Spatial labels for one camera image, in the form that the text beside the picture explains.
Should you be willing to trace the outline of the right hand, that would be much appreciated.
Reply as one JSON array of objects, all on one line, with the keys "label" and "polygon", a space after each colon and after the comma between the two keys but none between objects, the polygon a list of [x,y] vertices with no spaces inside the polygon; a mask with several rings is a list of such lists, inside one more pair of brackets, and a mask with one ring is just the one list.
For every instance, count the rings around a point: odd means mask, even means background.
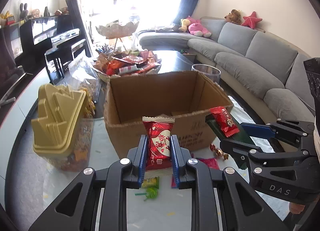
[{"label": "right hand", "polygon": [[304,209],[305,209],[305,205],[296,204],[293,202],[290,202],[290,204],[289,204],[289,211],[292,214],[300,214],[301,212],[303,212]]}]

